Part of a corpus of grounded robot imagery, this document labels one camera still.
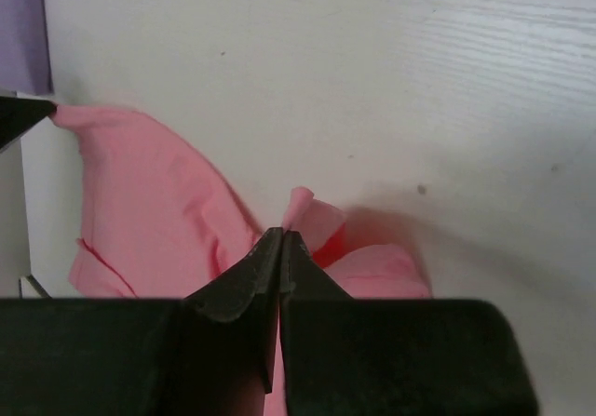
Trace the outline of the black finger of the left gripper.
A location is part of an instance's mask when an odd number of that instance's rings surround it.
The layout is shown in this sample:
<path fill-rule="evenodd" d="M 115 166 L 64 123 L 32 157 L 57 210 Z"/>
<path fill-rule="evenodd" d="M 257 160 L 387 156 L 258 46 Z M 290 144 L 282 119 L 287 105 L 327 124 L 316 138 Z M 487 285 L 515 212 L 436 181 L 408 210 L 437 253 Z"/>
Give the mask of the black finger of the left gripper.
<path fill-rule="evenodd" d="M 57 105 L 52 101 L 2 97 L 0 100 L 1 152 L 56 111 Z"/>

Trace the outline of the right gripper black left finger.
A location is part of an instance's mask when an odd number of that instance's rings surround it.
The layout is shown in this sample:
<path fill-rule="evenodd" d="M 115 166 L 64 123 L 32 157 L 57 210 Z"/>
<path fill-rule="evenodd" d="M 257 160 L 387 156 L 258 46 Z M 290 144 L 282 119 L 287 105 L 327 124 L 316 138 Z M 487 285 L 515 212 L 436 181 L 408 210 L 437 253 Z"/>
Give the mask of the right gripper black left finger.
<path fill-rule="evenodd" d="M 5 415 L 260 415 L 283 232 L 184 299 L 4 299 Z"/>

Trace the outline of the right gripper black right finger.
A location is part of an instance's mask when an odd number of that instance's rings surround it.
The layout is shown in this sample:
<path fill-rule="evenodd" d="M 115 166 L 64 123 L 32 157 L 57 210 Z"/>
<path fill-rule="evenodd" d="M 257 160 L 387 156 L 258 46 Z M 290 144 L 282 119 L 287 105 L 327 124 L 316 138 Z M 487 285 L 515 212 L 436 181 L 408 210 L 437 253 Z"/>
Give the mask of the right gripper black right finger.
<path fill-rule="evenodd" d="M 290 415 L 536 415 L 514 332 L 491 303 L 356 299 L 285 235 L 279 300 Z"/>

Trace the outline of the purple t shirt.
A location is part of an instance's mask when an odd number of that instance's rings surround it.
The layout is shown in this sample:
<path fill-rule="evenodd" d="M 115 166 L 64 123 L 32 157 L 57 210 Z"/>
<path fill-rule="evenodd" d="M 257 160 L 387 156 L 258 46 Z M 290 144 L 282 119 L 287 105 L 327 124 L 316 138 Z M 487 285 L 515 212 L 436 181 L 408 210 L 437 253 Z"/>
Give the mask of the purple t shirt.
<path fill-rule="evenodd" d="M 45 0 L 1 0 L 1 88 L 53 92 Z"/>

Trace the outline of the pink t shirt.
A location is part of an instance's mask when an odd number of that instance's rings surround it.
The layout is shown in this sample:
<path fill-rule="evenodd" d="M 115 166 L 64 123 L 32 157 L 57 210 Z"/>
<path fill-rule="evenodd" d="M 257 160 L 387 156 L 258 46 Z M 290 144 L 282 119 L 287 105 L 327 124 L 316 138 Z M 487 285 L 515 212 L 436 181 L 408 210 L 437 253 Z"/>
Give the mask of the pink t shirt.
<path fill-rule="evenodd" d="M 139 112 L 59 106 L 83 160 L 79 250 L 70 282 L 89 297 L 182 297 L 246 255 L 260 237 L 218 170 Z M 426 298 L 429 285 L 393 245 L 351 249 L 345 215 L 297 187 L 282 225 L 299 232 L 331 278 L 358 298 Z"/>

